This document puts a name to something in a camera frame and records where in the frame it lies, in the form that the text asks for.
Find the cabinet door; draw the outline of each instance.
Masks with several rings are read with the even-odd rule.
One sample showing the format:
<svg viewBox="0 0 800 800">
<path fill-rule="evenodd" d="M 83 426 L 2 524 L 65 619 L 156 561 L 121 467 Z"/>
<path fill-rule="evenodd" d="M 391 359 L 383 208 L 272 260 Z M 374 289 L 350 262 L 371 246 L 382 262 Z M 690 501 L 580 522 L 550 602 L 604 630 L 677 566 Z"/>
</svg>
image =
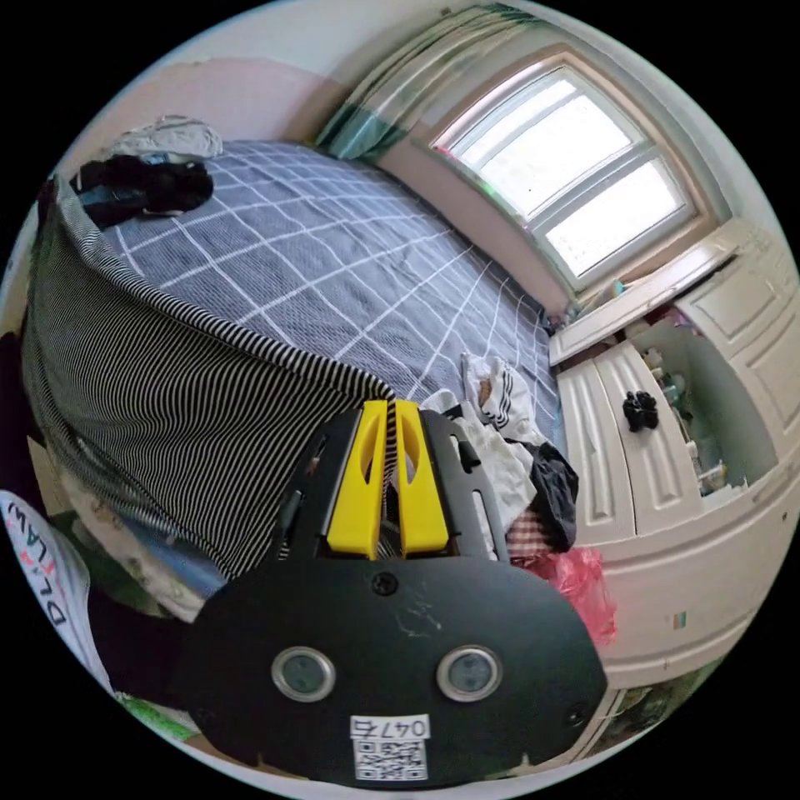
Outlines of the cabinet door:
<svg viewBox="0 0 800 800">
<path fill-rule="evenodd" d="M 678 421 L 636 348 L 623 342 L 595 358 L 617 421 L 633 491 L 640 536 L 682 525 L 701 515 L 697 477 Z M 656 400 L 658 427 L 632 433 L 623 413 L 627 392 L 648 392 Z"/>
<path fill-rule="evenodd" d="M 722 357 L 733 356 L 761 336 L 797 291 L 789 254 L 754 239 L 730 266 L 678 300 L 676 305 Z"/>
<path fill-rule="evenodd" d="M 668 303 L 702 280 L 739 245 L 752 229 L 732 219 L 619 297 L 567 325 L 550 339 L 550 364 L 555 366 L 601 342 L 654 308 Z"/>
<path fill-rule="evenodd" d="M 598 369 L 585 362 L 557 380 L 567 457 L 580 479 L 576 543 L 591 547 L 631 538 L 636 528 L 628 465 Z"/>
<path fill-rule="evenodd" d="M 800 441 L 800 299 L 797 294 L 783 313 L 732 360 L 767 425 L 778 459 Z"/>
</svg>

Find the gray plaid bedsheet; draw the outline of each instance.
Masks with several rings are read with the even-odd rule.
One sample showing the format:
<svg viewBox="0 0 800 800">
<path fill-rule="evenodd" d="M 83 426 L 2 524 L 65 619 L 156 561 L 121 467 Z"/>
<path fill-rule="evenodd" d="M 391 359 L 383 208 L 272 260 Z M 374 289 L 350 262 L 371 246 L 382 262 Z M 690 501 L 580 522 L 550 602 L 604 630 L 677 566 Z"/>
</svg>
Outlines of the gray plaid bedsheet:
<svg viewBox="0 0 800 800">
<path fill-rule="evenodd" d="M 211 200 L 106 231 L 123 261 L 177 298 L 368 370 L 400 398 L 463 396 L 464 352 L 526 379 L 563 449 L 542 307 L 384 172 L 286 142 L 229 142 Z"/>
</svg>

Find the qr code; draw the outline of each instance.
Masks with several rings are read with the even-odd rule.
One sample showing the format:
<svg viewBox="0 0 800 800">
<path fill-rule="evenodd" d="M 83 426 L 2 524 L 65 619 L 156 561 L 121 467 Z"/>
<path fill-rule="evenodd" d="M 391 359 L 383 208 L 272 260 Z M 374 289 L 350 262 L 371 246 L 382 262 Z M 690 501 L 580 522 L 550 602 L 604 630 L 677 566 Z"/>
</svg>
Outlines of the qr code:
<svg viewBox="0 0 800 800">
<path fill-rule="evenodd" d="M 356 778 L 360 781 L 427 781 L 424 739 L 380 742 L 356 739 Z"/>
</svg>

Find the window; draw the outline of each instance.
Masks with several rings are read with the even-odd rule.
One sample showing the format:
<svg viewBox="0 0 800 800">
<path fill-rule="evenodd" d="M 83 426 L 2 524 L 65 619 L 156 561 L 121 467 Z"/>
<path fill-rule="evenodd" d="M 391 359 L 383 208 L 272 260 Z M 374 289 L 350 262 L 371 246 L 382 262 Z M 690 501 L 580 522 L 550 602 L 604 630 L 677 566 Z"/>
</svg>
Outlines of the window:
<svg viewBox="0 0 800 800">
<path fill-rule="evenodd" d="M 509 83 L 435 144 L 517 211 L 574 290 L 697 217 L 672 154 L 582 71 L 561 61 Z"/>
</svg>

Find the green curtain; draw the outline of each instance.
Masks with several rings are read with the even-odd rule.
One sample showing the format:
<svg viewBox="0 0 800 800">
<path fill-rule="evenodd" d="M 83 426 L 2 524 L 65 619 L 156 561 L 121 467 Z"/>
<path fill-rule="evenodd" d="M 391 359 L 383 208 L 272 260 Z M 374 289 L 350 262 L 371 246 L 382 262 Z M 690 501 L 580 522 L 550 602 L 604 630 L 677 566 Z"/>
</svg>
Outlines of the green curtain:
<svg viewBox="0 0 800 800">
<path fill-rule="evenodd" d="M 375 67 L 328 122 L 315 146 L 375 161 L 397 144 L 424 105 L 476 61 L 539 21 L 516 8 L 472 6 L 419 33 Z"/>
</svg>

